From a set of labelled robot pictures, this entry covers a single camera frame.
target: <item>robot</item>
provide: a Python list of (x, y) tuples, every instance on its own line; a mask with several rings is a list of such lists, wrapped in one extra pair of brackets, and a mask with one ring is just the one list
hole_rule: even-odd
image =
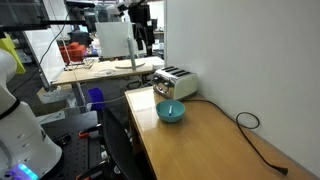
[(29, 105), (19, 101), (6, 83), (16, 61), (0, 49), (0, 180), (40, 179), (60, 160), (62, 150), (44, 132)]

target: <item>black cable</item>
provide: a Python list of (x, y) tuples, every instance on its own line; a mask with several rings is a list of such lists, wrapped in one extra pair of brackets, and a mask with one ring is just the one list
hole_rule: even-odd
[(17, 90), (19, 90), (19, 89), (20, 89), (23, 85), (25, 85), (27, 82), (29, 82), (29, 81), (37, 74), (37, 72), (40, 71), (40, 69), (41, 69), (41, 63), (42, 63), (42, 61), (43, 61), (44, 56), (48, 53), (48, 51), (49, 51), (52, 43), (53, 43), (53, 42), (57, 39), (57, 37), (62, 33), (64, 27), (66, 26), (66, 22), (67, 22), (68, 16), (69, 16), (69, 14), (70, 14), (70, 12), (71, 12), (72, 9), (73, 9), (73, 8), (71, 8), (70, 11), (68, 12), (68, 14), (67, 14), (67, 16), (66, 16), (66, 18), (65, 18), (65, 20), (64, 20), (64, 24), (63, 24), (63, 26), (62, 26), (62, 29), (61, 29), (60, 32), (53, 38), (53, 40), (52, 40), (52, 41), (50, 42), (50, 44), (49, 44), (49, 47), (47, 48), (47, 50), (45, 51), (45, 53), (42, 55), (42, 57), (41, 57), (41, 59), (40, 59), (40, 62), (39, 62), (39, 68), (38, 68), (37, 70), (35, 70), (35, 72), (34, 72), (26, 81), (24, 81), (24, 82), (23, 82), (22, 84), (20, 84), (15, 90), (13, 90), (13, 91), (12, 91), (12, 94), (14, 94)]
[[(229, 116), (226, 112), (224, 112), (218, 105), (216, 105), (215, 103), (213, 103), (213, 102), (211, 102), (211, 101), (208, 101), (208, 100), (184, 100), (184, 102), (206, 102), (206, 103), (210, 103), (210, 104), (214, 105), (215, 107), (217, 107), (217, 108), (218, 108), (224, 115), (226, 115), (228, 118), (234, 120), (231, 116)], [(248, 126), (245, 126), (245, 125), (241, 124), (241, 123), (239, 122), (239, 117), (240, 117), (241, 115), (243, 115), (243, 114), (248, 114), (248, 115), (254, 117), (254, 118), (256, 119), (256, 121), (257, 121), (257, 125), (254, 126), (254, 127), (248, 127)], [(259, 152), (259, 150), (253, 145), (253, 143), (250, 141), (250, 139), (246, 136), (246, 134), (243, 132), (243, 130), (242, 130), (242, 128), (241, 128), (241, 127), (243, 127), (243, 128), (246, 128), (246, 129), (256, 129), (256, 128), (258, 128), (258, 127), (260, 126), (260, 119), (259, 119), (256, 115), (254, 115), (254, 114), (252, 114), (252, 113), (249, 113), (249, 112), (241, 112), (241, 113), (239, 113), (239, 114), (237, 115), (235, 121), (236, 121), (236, 124), (237, 124), (237, 126), (238, 126), (241, 134), (243, 135), (243, 137), (247, 140), (247, 142), (251, 145), (251, 147), (256, 151), (256, 153), (257, 153), (257, 154), (259, 155), (259, 157), (263, 160), (263, 162), (266, 163), (266, 164), (267, 164), (268, 166), (270, 166), (271, 168), (279, 171), (280, 173), (282, 173), (283, 175), (286, 176), (286, 175), (288, 174), (288, 168), (283, 168), (283, 167), (279, 167), (279, 166), (275, 166), (275, 165), (270, 164), (270, 163), (261, 155), (261, 153)]]

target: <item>wooden table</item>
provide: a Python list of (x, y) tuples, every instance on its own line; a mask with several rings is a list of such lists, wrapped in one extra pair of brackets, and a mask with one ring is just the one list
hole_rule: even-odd
[[(138, 74), (148, 74), (153, 73), (155, 70), (153, 69), (153, 65), (159, 65), (163, 63), (163, 60), (159, 57), (148, 57), (148, 58), (140, 58), (136, 59), (136, 62), (144, 61), (145, 65), (141, 67), (137, 67), (136, 70), (132, 69), (117, 69), (116, 66), (120, 64), (131, 64), (130, 60), (121, 60), (121, 61), (105, 61), (100, 63), (94, 63), (90, 69), (85, 69), (82, 65), (78, 65), (78, 68), (72, 71), (64, 71), (60, 74), (57, 81), (52, 82), (53, 86), (63, 85), (63, 84), (72, 84), (79, 82), (90, 82), (97, 81), (106, 78), (117, 78), (124, 76), (132, 76)], [(115, 70), (116, 73), (110, 76), (104, 77), (95, 77), (95, 73), (105, 69)]]
[(287, 167), (289, 173), (284, 176), (265, 165), (236, 123), (211, 104), (184, 102), (184, 117), (169, 124), (156, 113), (156, 104), (164, 98), (151, 87), (127, 91), (125, 95), (132, 124), (157, 179), (317, 179), (272, 145), (244, 130), (267, 161)]

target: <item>bowl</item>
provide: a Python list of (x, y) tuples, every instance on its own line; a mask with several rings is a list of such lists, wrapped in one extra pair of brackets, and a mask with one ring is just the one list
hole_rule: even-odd
[(179, 121), (185, 112), (184, 105), (176, 100), (161, 101), (157, 104), (156, 109), (159, 118), (169, 123)]

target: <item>silver toaster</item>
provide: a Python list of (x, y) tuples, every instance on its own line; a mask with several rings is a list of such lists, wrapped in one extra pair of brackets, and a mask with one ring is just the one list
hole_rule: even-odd
[(167, 99), (182, 100), (198, 90), (197, 74), (173, 66), (158, 69), (153, 82), (154, 91)]

